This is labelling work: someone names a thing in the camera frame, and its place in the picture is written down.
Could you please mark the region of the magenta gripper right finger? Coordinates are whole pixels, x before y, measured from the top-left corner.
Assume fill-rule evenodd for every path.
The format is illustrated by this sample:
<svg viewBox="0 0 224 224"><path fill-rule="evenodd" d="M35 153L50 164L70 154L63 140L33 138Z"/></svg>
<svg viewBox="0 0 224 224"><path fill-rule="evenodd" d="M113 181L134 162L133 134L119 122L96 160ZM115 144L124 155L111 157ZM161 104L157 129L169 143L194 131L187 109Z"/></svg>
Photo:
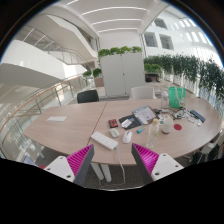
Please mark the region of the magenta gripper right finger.
<svg viewBox="0 0 224 224"><path fill-rule="evenodd" d="M167 153L157 154L135 143L132 144L131 152L145 185L183 169Z"/></svg>

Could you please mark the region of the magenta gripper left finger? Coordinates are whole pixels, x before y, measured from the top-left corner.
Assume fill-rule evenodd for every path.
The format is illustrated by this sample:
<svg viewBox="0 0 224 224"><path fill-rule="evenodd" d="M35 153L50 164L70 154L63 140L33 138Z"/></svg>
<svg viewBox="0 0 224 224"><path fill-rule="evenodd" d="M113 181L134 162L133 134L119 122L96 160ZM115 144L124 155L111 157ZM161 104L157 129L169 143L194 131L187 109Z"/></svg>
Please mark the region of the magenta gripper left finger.
<svg viewBox="0 0 224 224"><path fill-rule="evenodd" d="M57 157L45 171L82 186L93 156L94 145L91 144L67 157Z"/></svg>

